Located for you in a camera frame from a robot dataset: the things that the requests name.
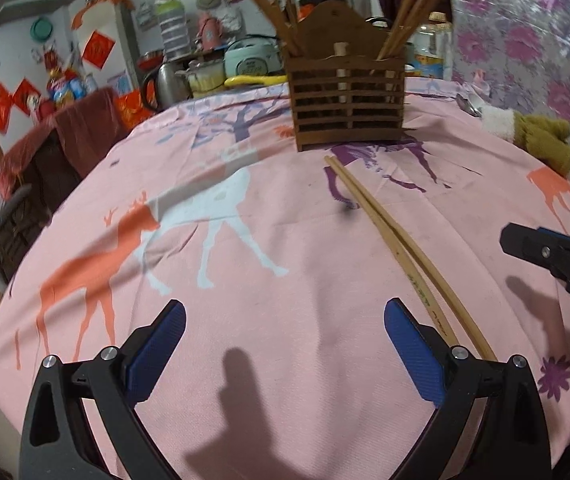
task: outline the floral wallpaper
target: floral wallpaper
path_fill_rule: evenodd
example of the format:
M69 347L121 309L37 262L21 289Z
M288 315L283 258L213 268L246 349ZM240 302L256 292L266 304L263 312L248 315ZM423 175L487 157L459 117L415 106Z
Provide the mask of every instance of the floral wallpaper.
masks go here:
M453 79L483 69L491 104L570 122L570 0L452 0Z

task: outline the pink water bottle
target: pink water bottle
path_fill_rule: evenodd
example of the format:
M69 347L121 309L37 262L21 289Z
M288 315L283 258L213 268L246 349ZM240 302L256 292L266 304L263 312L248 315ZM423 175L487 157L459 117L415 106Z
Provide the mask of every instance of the pink water bottle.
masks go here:
M220 21L208 12L201 12L198 19L198 30L200 31L199 36L203 50L212 50L223 44Z

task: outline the electric kettle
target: electric kettle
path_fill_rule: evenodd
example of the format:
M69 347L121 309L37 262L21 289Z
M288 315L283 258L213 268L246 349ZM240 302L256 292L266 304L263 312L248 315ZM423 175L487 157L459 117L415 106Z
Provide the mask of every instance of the electric kettle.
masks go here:
M154 82L157 107L154 107L147 99L146 89L150 81ZM172 105L190 99L192 94L190 84L187 81L187 72L180 70L177 63L163 63L145 75L140 97L145 108L153 112L162 112Z

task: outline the purple deer print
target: purple deer print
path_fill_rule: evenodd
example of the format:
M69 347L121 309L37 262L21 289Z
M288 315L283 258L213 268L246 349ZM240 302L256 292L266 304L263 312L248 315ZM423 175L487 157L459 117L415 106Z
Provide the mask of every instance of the purple deer print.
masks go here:
M249 112L255 112L250 118L247 117ZM207 125L207 131L204 133L196 133L192 148L197 148L215 139L223 133L234 134L236 142L245 140L249 137L249 129L255 124L268 119L274 119L289 113L289 107L283 102L274 100L268 106L264 106L263 102L251 102L238 110L236 119L233 120L233 111L210 112L203 117L203 124Z
M376 160L376 155L379 151L383 153L390 153L390 152L400 152L401 150L408 150L413 156L418 159L420 165L429 173L431 179L434 183L438 183L438 179L436 174L430 168L427 159L425 158L425 154L429 154L427 150L422 146L422 141L414 139L413 137L406 136L395 144L339 144L330 148L330 151L338 158L340 163L344 166L351 164L355 160L362 160L365 163L365 167L369 170L374 170L376 173L381 173L383 168L380 167L378 161ZM331 192L332 196L338 202L342 202L349 206L352 209L357 209L358 204L351 201L349 198L341 195L340 191L338 191L338 187L336 186L336 173L332 168L326 166L324 169L325 175L327 176L327 184L329 186L329 191ZM381 175L382 178L386 178L390 182L398 184L399 186L404 187L405 189L417 189L421 193L425 193L426 190L417 186L413 182L403 182L402 180L396 180L394 177L388 174ZM447 189L450 189L450 186L443 183L443 186Z

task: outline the mint green rice cooker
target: mint green rice cooker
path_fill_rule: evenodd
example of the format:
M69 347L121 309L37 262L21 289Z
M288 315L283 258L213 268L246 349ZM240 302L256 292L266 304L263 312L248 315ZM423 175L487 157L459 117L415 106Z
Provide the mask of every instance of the mint green rice cooker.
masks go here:
M270 38L245 38L236 41L225 52L225 74L268 75L280 72L283 63L275 40Z

